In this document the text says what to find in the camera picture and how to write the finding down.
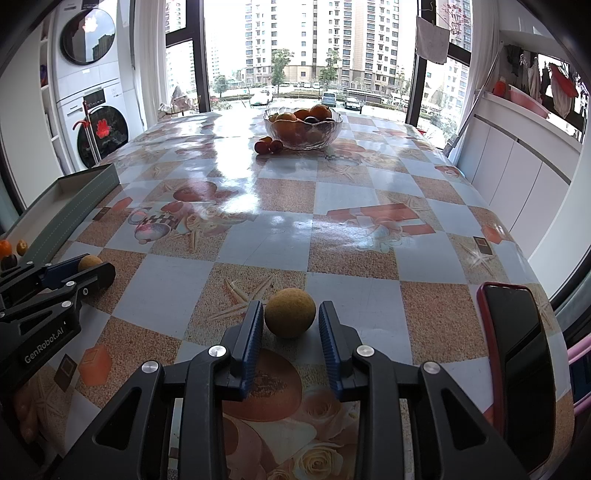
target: orange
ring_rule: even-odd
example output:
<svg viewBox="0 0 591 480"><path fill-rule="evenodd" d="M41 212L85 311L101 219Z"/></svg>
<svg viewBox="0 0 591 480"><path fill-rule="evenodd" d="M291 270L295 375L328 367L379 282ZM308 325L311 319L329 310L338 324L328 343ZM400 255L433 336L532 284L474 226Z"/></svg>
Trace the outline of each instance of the orange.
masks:
<svg viewBox="0 0 591 480"><path fill-rule="evenodd" d="M0 258L12 255L12 245L8 240L0 240Z"/></svg>
<svg viewBox="0 0 591 480"><path fill-rule="evenodd" d="M294 112L294 115L297 119L303 120L304 118L310 116L310 110L307 108L300 108Z"/></svg>
<svg viewBox="0 0 591 480"><path fill-rule="evenodd" d="M310 109L310 115L315 116L318 120L322 121L328 117L332 117L332 112L329 110L327 106L314 105Z"/></svg>
<svg viewBox="0 0 591 480"><path fill-rule="evenodd" d="M297 117L291 112L283 112L277 115L275 120L291 120L294 122L297 120Z"/></svg>

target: washing machine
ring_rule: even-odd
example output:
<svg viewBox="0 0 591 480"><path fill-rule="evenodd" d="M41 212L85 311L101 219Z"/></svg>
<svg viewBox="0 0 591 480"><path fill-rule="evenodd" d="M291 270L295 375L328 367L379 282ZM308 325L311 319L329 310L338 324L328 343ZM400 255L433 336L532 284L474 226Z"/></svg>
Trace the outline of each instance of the washing machine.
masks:
<svg viewBox="0 0 591 480"><path fill-rule="evenodd" d="M117 0L64 0L54 22L56 101L119 78Z"/></svg>
<svg viewBox="0 0 591 480"><path fill-rule="evenodd" d="M102 83L57 102L67 148L76 171L95 166L86 131L81 124L76 125L85 118L83 101L89 109L92 132L101 158L129 141L125 119L127 112L119 80Z"/></svg>

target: fruit bowl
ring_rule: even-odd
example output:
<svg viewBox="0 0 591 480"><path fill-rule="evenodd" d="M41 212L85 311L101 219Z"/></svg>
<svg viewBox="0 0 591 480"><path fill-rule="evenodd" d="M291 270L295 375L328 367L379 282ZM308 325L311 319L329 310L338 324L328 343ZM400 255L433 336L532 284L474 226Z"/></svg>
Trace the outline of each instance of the fruit bowl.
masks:
<svg viewBox="0 0 591 480"><path fill-rule="evenodd" d="M267 134L273 139L281 140L283 146L292 150L312 150L330 145L339 136L343 126L343 118L330 109L332 120L309 124L302 120L275 120L269 117L274 113L293 113L299 108L269 108L263 114Z"/></svg>

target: checkered tablecloth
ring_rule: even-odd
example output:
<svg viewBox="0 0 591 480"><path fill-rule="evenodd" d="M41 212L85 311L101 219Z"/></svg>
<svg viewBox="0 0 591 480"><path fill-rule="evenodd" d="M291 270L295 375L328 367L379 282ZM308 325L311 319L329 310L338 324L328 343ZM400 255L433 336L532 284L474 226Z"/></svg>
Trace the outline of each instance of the checkered tablecloth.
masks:
<svg viewBox="0 0 591 480"><path fill-rule="evenodd" d="M556 381L552 458L564 452L573 402L560 328L518 245L461 173L413 127L353 113L325 149L257 156L253 144L266 132L252 112L175 119L105 160L121 185L54 261L98 255L117 277L83 307L81 334L31 381L54 444L67 451L144 361L191 359L250 300L286 287L305 289L317 306L332 300L343 323L393 360L440 362L490 417L475 294L499 281L527 285L540 308ZM112 360L106 382L89 387L76 371L62 391L53 378L64 354L79 363L97 344ZM289 401L226 409L230 479L351 479L358 407L327 389L317 325L292 342L265 330L264 348L270 364L287 361L286 373L255 386Z"/></svg>

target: towel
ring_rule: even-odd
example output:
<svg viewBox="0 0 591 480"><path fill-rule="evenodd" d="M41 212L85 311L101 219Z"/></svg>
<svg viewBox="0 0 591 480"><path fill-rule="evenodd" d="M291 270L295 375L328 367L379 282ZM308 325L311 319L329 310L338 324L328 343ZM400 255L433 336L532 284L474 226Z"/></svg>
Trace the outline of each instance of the towel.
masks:
<svg viewBox="0 0 591 480"><path fill-rule="evenodd" d="M449 30L437 27L417 17L417 55L433 63L444 65L449 48Z"/></svg>

